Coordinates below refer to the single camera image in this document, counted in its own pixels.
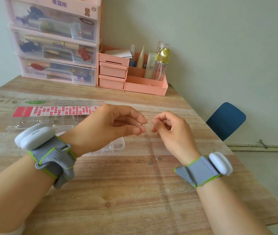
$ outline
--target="wooden table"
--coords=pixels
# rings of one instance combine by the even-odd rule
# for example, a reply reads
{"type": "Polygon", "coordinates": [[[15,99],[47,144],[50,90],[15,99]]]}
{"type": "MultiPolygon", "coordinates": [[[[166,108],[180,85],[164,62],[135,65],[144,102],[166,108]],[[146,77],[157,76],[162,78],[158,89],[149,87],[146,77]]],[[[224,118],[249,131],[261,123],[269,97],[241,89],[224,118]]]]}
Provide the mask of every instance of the wooden table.
{"type": "MultiPolygon", "coordinates": [[[[85,87],[17,77],[0,87],[0,171],[23,154],[5,130],[24,99],[92,99],[130,105],[150,122],[170,110],[190,124],[202,154],[219,151],[234,167],[226,183],[266,225],[278,224],[278,201],[169,87],[166,96],[85,87]]],[[[76,178],[51,189],[27,220],[24,234],[212,234],[196,190],[174,173],[180,163],[151,132],[126,137],[116,156],[82,157],[76,178]]]]}

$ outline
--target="label on drawer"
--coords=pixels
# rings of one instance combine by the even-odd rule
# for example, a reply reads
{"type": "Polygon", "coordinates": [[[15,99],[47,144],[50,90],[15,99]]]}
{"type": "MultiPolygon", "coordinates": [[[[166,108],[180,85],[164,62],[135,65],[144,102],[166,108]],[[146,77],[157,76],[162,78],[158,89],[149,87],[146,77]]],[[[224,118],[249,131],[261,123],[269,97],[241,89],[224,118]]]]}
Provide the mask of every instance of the label on drawer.
{"type": "Polygon", "coordinates": [[[13,117],[89,115],[99,106],[19,106],[13,117]]]}
{"type": "Polygon", "coordinates": [[[90,57],[90,55],[88,54],[88,51],[87,51],[87,49],[86,49],[85,47],[80,48],[80,49],[78,50],[78,52],[79,52],[80,56],[82,57],[82,59],[83,59],[84,61],[88,61],[88,60],[91,59],[91,57],[90,57]]]}

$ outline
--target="lotion tube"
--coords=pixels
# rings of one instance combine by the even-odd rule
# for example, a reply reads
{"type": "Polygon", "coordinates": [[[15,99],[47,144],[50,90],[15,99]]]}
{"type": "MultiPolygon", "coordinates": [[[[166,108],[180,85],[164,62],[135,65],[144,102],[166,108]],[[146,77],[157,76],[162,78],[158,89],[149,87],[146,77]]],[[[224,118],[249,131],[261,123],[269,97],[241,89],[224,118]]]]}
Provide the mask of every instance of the lotion tube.
{"type": "Polygon", "coordinates": [[[148,62],[146,63],[144,78],[152,79],[154,66],[157,61],[158,54],[149,53],[148,62]]]}

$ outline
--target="chair backrest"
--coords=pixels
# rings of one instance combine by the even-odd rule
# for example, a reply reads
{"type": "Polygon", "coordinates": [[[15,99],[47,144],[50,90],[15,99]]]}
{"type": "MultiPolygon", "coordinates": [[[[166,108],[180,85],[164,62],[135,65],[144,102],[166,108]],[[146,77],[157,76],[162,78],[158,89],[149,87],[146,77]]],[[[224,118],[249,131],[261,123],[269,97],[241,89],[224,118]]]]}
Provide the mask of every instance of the chair backrest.
{"type": "Polygon", "coordinates": [[[221,140],[227,139],[246,120],[246,115],[231,103],[223,103],[206,122],[221,140]]]}

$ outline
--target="right hand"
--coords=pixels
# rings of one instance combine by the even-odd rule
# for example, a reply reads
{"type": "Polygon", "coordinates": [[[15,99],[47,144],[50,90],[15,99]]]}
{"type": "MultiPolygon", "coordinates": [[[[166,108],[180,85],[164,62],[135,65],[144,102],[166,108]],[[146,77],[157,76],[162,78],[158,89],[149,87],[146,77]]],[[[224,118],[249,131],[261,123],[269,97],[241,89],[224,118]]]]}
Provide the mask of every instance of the right hand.
{"type": "Polygon", "coordinates": [[[152,132],[158,132],[167,150],[187,166],[201,157],[189,124],[184,118],[165,111],[152,119],[152,132]]]}

